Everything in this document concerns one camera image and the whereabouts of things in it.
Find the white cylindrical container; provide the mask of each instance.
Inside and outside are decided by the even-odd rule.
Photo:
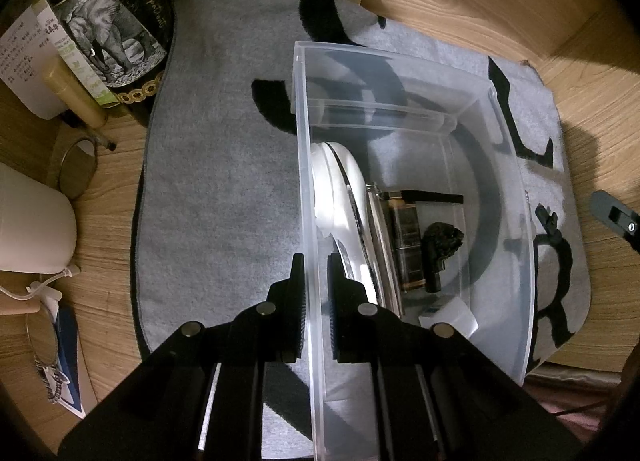
[[[76,216],[62,192],[0,164],[0,269],[58,273],[76,249]]]

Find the handwritten note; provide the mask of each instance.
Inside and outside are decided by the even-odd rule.
[[[40,78],[47,60],[57,54],[31,8],[0,37],[0,78],[29,111],[46,120],[66,110]]]

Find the elephant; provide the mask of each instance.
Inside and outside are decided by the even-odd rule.
[[[123,43],[133,38],[141,45],[145,59],[155,51],[154,40],[140,22],[118,1],[87,0],[77,8],[67,23],[76,43],[89,61],[103,72],[107,82],[113,82],[112,70],[105,63],[102,51],[106,51],[129,72],[133,64]]]

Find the yellow object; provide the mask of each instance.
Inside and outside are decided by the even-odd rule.
[[[57,55],[42,70],[42,79],[49,89],[65,102],[89,127],[97,129],[107,121],[107,111],[98,105],[78,82],[69,66]]]

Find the wooden table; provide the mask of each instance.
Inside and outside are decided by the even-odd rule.
[[[363,0],[363,6],[447,42],[529,60],[552,89],[593,290],[586,324],[553,360],[620,370],[640,334],[640,256],[588,212],[597,188],[640,208],[640,42],[615,1]],[[57,148],[69,137],[65,131]],[[100,151],[92,184],[74,202],[82,275],[58,283],[76,310],[98,399],[140,362],[129,299],[129,245],[145,131],[130,118],[115,118],[104,132],[118,148]],[[41,388],[30,374],[17,318],[0,321],[0,380],[35,430],[57,449],[75,418],[43,404],[44,390],[37,393]]]

